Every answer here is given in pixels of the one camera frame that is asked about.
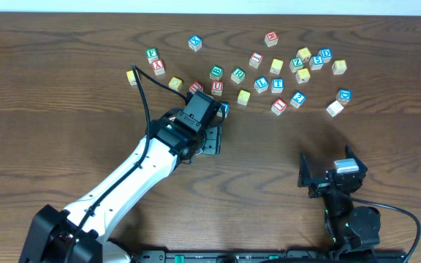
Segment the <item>red U block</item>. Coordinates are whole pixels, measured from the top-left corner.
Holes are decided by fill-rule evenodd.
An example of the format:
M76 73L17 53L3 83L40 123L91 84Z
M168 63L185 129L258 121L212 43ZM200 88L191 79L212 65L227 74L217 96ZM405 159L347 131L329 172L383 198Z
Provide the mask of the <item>red U block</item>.
M211 94L221 96L224 88L224 83L221 81L213 81L211 86Z

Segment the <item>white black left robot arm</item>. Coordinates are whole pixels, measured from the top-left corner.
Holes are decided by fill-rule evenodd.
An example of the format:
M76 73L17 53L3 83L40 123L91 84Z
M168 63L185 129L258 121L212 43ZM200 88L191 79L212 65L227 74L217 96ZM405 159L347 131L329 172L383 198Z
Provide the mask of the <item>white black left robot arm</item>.
M111 233L181 163L219 154L223 123L214 117L173 109L151 121L133 153L97 187L61 211L46 205L33 217L20 262L130 262Z

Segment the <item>green R block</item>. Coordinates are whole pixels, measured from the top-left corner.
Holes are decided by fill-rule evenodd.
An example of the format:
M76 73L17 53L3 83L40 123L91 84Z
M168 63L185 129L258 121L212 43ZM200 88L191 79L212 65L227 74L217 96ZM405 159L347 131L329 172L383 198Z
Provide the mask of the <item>green R block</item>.
M245 71L240 67L237 67L232 71L231 80L237 84L240 84L244 80L245 76Z

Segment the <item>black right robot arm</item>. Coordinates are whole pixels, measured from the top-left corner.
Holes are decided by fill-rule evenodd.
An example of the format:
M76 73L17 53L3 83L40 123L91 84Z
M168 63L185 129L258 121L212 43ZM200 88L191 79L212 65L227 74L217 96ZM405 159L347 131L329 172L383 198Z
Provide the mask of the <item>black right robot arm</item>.
M334 257L353 251L371 250L380 242L381 216L369 206L354 206L350 199L362 185L368 168L345 147L345 159L334 162L334 168L322 177L311 177L308 162L300 154L297 186L308 188L310 198L321 198L325 204L325 227L333 238Z

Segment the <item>red E block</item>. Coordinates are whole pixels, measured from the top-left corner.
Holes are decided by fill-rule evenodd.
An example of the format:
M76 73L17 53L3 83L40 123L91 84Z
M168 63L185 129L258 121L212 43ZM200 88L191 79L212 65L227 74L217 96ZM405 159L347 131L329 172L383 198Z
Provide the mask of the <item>red E block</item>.
M192 83L192 84L190 85L190 87L189 87L189 91L190 91L192 94L195 94L197 91L199 91L199 92L203 92L203 90L204 90L204 86L203 86L203 84L202 84L202 83L200 83L200 82L194 82L194 83Z

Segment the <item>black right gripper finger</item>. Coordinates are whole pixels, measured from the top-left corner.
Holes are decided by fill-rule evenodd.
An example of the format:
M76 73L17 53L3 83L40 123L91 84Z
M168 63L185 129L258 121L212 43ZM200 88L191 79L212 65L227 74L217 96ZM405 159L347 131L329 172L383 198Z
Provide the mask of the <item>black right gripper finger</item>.
M297 179L297 186L299 188L309 187L311 184L311 173L308 168L308 163L306 161L305 154L300 152L300 169Z
M354 154L353 150L348 146L345 145L345 155L347 159L354 159L359 167L360 172L367 172L368 168L361 162L361 160Z

